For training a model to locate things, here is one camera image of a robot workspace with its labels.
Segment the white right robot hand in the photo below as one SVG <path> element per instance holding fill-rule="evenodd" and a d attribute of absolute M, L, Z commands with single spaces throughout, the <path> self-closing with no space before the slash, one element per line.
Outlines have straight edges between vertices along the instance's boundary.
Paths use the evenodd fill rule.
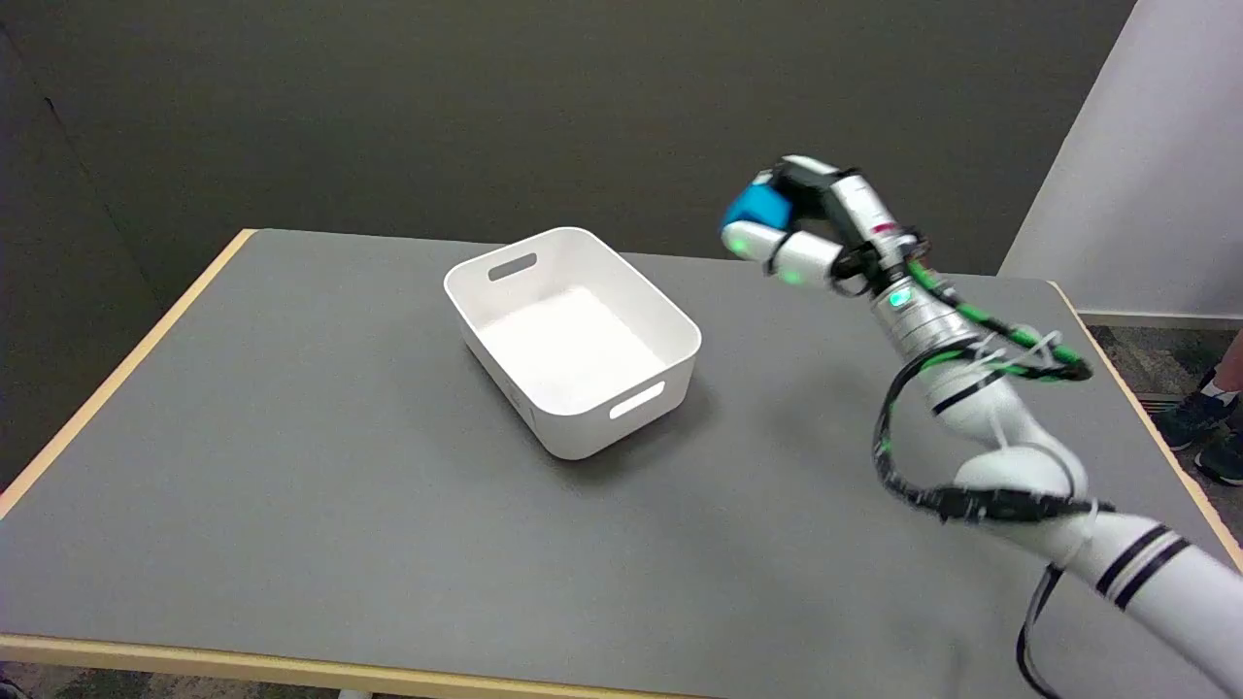
<path fill-rule="evenodd" d="M 731 203 L 721 243 L 767 276 L 858 297 L 906 279 L 919 246 L 856 168 L 782 155 Z"/>

